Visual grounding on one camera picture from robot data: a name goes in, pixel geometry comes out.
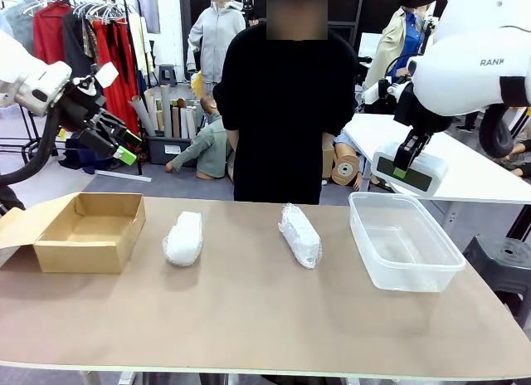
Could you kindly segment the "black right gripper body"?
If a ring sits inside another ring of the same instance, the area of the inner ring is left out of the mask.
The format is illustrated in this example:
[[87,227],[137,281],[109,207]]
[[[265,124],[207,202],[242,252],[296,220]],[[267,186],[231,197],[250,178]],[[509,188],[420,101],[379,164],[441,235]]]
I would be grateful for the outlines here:
[[424,107],[414,94],[413,84],[407,83],[397,99],[394,120],[411,126],[415,134],[435,134],[446,131],[453,118],[435,114]]

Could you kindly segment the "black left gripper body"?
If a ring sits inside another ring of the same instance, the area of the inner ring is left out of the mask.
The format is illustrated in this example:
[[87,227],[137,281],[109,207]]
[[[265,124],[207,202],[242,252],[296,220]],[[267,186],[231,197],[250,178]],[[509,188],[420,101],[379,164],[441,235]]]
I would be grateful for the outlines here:
[[70,80],[57,102],[59,125],[71,132],[83,130],[85,122],[104,106],[105,97],[95,85],[95,80]]

